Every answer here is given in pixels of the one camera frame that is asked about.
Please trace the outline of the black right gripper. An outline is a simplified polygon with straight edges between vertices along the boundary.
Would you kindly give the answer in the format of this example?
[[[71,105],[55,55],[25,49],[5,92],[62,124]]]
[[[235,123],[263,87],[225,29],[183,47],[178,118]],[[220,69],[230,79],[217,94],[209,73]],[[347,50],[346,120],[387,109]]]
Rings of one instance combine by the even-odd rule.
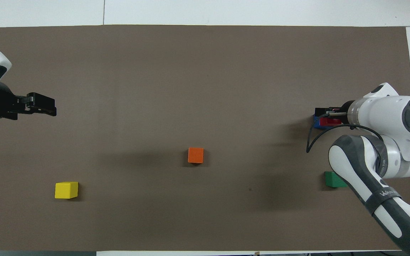
[[[316,118],[336,118],[337,112],[343,112],[340,116],[340,121],[343,124],[355,124],[355,100],[344,103],[341,107],[316,107],[314,109],[314,117]]]

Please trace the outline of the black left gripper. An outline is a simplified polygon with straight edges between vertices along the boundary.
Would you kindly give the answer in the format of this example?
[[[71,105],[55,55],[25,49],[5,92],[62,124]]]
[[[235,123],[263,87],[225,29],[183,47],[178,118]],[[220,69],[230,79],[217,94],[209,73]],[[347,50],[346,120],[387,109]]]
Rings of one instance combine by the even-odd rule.
[[[46,114],[57,116],[55,100],[36,92],[27,94],[28,102],[23,102],[25,97],[13,94],[9,87],[0,82],[0,118],[18,120],[19,114]]]

